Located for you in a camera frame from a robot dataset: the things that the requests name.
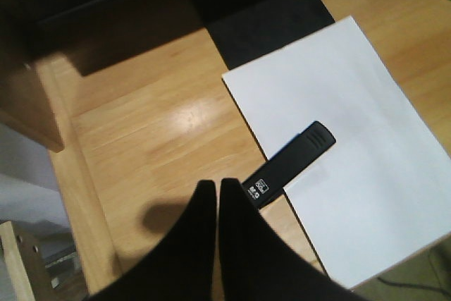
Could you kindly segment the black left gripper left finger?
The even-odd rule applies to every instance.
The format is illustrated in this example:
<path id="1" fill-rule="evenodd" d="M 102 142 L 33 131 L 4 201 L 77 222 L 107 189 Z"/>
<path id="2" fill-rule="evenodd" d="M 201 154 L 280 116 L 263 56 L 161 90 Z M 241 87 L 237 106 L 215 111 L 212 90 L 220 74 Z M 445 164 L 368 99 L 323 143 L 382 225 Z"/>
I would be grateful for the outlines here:
<path id="1" fill-rule="evenodd" d="M 136 266 L 90 300 L 211 300 L 216 186 L 198 182 L 172 229 Z"/>

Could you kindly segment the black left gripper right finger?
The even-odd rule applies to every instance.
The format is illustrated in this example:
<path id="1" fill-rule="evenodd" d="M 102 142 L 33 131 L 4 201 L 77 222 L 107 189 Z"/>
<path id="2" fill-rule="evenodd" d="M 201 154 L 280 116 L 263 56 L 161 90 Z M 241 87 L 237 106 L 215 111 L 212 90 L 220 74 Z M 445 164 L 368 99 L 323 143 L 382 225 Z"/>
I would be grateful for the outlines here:
<path id="1" fill-rule="evenodd" d="M 235 178 L 221 181 L 218 245 L 226 300 L 360 300 L 293 251 Z"/>

